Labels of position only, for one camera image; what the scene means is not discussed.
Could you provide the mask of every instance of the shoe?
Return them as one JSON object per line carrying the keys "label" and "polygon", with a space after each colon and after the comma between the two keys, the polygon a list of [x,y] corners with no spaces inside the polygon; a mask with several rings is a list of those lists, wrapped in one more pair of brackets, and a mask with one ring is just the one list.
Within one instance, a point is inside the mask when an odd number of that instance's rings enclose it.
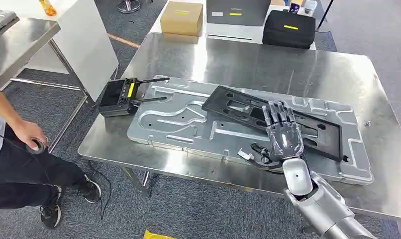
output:
{"label": "shoe", "polygon": [[81,185],[81,191],[83,192],[83,197],[89,203],[96,203],[101,198],[101,188],[98,183],[92,181],[86,174],[85,174],[86,182]]}
{"label": "shoe", "polygon": [[57,195],[53,199],[49,200],[51,202],[46,206],[41,206],[41,221],[43,224],[49,228],[54,229],[61,218],[60,209],[60,199],[61,199],[61,188],[57,187]]}

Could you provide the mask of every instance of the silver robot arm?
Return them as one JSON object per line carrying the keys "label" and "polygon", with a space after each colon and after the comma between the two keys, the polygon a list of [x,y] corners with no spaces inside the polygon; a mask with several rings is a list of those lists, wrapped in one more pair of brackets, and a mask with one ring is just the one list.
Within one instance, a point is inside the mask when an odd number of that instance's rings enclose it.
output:
{"label": "silver robot arm", "polygon": [[327,239],[376,239],[354,219],[354,213],[346,206],[344,198],[331,185],[313,171],[310,177],[312,192],[295,196],[285,189],[284,195],[319,236]]}
{"label": "silver robot arm", "polygon": [[261,150],[269,160],[254,162],[254,166],[266,170],[273,162],[282,162],[287,188],[285,197],[315,228],[319,236],[328,239],[375,239],[354,219],[354,213],[346,206],[344,198],[323,178],[309,171],[303,155],[303,140],[293,110],[282,103],[268,102],[262,107],[271,143],[269,150]]}

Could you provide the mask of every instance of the robot forearm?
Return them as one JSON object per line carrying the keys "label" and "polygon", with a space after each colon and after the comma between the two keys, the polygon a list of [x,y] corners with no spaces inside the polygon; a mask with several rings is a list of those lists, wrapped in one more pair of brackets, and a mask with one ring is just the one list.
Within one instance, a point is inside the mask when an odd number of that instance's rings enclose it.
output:
{"label": "robot forearm", "polygon": [[295,196],[289,189],[286,198],[315,228],[319,236],[327,239],[376,239],[354,219],[354,213],[345,205],[344,198],[324,179],[310,172],[313,191]]}

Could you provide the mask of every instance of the metal table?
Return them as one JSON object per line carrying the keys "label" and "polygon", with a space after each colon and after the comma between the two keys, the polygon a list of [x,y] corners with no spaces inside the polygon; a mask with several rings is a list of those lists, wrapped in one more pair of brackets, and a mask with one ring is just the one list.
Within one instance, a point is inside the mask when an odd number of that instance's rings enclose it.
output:
{"label": "metal table", "polygon": [[[166,75],[350,104],[375,181],[331,183],[355,212],[401,218],[401,127],[366,56],[149,33],[124,77]],[[137,144],[132,117],[99,115],[78,150],[87,159],[282,197],[284,177],[252,166]],[[371,126],[365,123],[371,120]],[[133,180],[140,190],[143,185]]]}
{"label": "metal table", "polygon": [[[21,17],[0,29],[0,88],[7,85],[9,81],[19,81],[49,87],[57,87],[68,90],[83,92],[83,97],[61,128],[60,132],[51,142],[49,152],[52,152],[69,127],[70,123],[79,112],[85,102],[93,102],[90,95],[82,85],[78,76],[66,60],[57,44],[52,39],[60,31],[60,26],[55,21],[40,20]],[[26,65],[30,58],[35,55],[45,44],[50,44],[60,61],[69,72],[70,77],[78,86],[68,86],[48,82],[40,82],[30,79],[12,78]]]}

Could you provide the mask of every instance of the metal tray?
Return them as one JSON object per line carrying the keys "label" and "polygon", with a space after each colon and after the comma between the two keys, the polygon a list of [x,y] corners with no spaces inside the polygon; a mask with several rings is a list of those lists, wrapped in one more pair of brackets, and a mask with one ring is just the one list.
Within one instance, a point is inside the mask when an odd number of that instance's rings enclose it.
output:
{"label": "metal tray", "polygon": [[[127,136],[142,144],[250,165],[236,153],[241,148],[249,151],[252,142],[268,145],[268,137],[264,132],[203,111],[203,103],[217,86],[179,78],[152,83],[146,90],[145,97],[165,96],[167,99],[141,104],[130,124]],[[331,181],[359,185],[367,185],[373,181],[357,120],[349,105],[231,88],[266,101],[283,101],[293,110],[340,125],[345,160],[336,162],[322,155],[305,152],[309,168]]]}

